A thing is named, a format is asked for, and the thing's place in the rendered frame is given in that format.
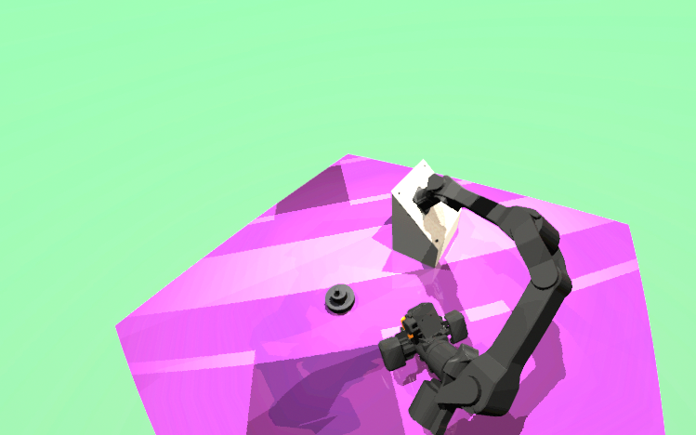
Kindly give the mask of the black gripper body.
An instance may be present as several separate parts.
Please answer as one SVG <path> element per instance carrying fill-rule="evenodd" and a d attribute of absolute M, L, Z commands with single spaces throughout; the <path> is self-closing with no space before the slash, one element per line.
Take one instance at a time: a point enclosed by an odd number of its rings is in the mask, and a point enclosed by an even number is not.
<path fill-rule="evenodd" d="M 398 340 L 396 336 L 391 336 L 389 338 L 379 340 L 378 347 L 387 370 L 391 372 L 406 366 L 406 361 L 411 360 L 414 355 L 418 353 L 421 362 L 425 362 L 427 364 L 427 368 L 432 374 L 433 371 L 428 366 L 429 352 L 431 352 L 431 350 L 440 343 L 447 343 L 449 341 L 448 336 L 451 336 L 450 342 L 453 345 L 468 338 L 468 331 L 465 322 L 466 319 L 462 312 L 452 310 L 444 315 L 444 319 L 446 321 L 442 319 L 441 323 L 443 323 L 443 326 L 448 329 L 448 333 L 445 335 L 439 334 L 432 337 L 434 341 L 431 343 L 417 342 L 416 337 L 410 339 L 405 337 Z"/>

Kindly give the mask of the grey round pedestal with dark shaft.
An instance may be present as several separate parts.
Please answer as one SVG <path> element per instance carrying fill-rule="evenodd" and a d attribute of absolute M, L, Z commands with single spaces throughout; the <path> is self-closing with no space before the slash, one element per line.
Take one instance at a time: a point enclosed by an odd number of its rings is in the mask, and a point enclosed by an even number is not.
<path fill-rule="evenodd" d="M 327 307 L 334 313 L 344 313 L 353 308 L 355 295 L 352 288 L 346 284 L 336 284 L 325 293 Z"/>

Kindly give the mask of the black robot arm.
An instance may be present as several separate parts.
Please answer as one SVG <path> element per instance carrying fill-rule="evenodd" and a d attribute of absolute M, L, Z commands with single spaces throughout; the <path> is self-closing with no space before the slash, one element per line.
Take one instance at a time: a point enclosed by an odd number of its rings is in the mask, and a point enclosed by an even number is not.
<path fill-rule="evenodd" d="M 499 227 L 514 241 L 531 280 L 491 347 L 479 350 L 440 343 L 429 352 L 428 366 L 439 378 L 424 380 L 408 409 L 409 416 L 433 435 L 444 435 L 456 408 L 470 414 L 503 416 L 519 392 L 524 365 L 572 290 L 559 232 L 535 209 L 504 206 L 436 173 L 417 188 L 413 202 L 428 214 L 443 202 L 455 211 L 465 207 Z M 407 311 L 402 325 L 420 343 L 445 335 L 435 306 L 420 302 Z M 429 342 L 428 342 L 429 341 Z"/>

